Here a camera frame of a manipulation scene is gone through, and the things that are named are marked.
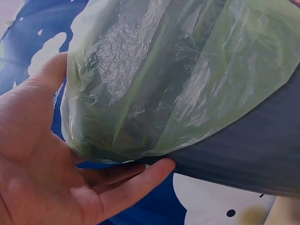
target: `white cartoon cloud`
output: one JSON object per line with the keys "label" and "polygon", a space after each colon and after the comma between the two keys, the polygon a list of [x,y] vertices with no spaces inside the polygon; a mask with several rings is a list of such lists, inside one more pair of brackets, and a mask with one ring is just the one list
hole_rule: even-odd
{"label": "white cartoon cloud", "polygon": [[67,34],[61,32],[46,41],[42,49],[40,49],[31,59],[31,64],[28,67],[29,76],[34,75],[41,65],[58,54],[60,52],[60,47],[65,43],[66,39]]}
{"label": "white cartoon cloud", "polygon": [[263,225],[275,197],[174,174],[185,225]]}

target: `black dot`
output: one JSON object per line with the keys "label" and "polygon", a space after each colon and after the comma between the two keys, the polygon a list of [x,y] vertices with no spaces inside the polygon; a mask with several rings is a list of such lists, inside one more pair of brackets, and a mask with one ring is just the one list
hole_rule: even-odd
{"label": "black dot", "polygon": [[228,217],[234,217],[234,215],[235,215],[235,210],[229,210],[229,211],[226,213],[226,215],[227,215]]}

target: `hand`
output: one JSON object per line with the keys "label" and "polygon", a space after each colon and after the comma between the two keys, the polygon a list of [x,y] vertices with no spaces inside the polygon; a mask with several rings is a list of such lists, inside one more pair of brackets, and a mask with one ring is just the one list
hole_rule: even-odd
{"label": "hand", "polygon": [[78,158],[51,132],[53,95],[67,54],[0,97],[0,224],[95,225],[132,206],[174,169],[129,163],[78,169]]}

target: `green plastic bag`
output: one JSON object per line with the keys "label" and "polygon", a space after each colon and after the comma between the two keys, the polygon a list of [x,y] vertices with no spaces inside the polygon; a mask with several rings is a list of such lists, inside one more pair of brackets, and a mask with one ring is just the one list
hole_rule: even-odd
{"label": "green plastic bag", "polygon": [[90,0],[72,24],[63,136],[100,162],[197,143],[287,82],[299,27],[282,0]]}

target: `blue surface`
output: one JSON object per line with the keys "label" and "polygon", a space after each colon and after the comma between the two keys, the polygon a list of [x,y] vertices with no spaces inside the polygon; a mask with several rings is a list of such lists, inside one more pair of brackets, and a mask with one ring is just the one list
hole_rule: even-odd
{"label": "blue surface", "polygon": [[[67,39],[60,52],[68,50],[72,39],[70,25],[84,9],[88,0],[27,0],[17,15],[13,26],[1,40],[5,56],[0,57],[0,95],[26,80],[33,55],[43,44],[60,32],[67,33]],[[57,96],[52,130],[61,135],[60,102],[63,91]],[[83,168],[103,168],[105,165],[82,163]],[[178,201],[173,189],[173,176],[153,190],[134,207],[103,222],[103,225],[183,225],[186,210]]]}

